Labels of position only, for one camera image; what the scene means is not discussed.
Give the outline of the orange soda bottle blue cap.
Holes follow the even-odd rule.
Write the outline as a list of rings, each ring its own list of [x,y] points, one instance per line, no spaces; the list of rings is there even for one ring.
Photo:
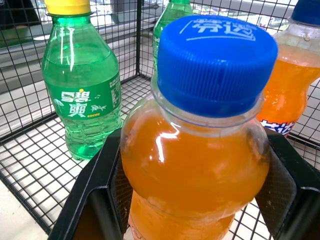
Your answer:
[[[236,18],[190,15],[164,28],[151,92],[121,130],[134,240],[223,240],[269,172],[256,116],[277,54],[271,35]]]
[[[278,56],[257,119],[287,136],[307,106],[309,86],[320,78],[320,0],[298,0],[288,27],[273,37]]]

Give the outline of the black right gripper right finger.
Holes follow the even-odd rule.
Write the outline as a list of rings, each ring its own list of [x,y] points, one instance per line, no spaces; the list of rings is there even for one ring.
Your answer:
[[[320,240],[320,171],[280,133],[266,129],[270,165],[255,197],[274,240]]]

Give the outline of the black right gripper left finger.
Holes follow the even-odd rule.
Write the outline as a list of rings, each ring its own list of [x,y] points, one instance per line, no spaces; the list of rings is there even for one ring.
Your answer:
[[[133,188],[122,166],[121,130],[81,170],[47,240],[123,240]]]

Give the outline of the green soda bottle yellow cap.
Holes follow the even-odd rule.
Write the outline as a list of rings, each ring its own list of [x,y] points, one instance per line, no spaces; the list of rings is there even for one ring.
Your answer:
[[[52,30],[41,71],[76,160],[90,160],[122,126],[118,60],[91,23],[90,0],[44,0]]]

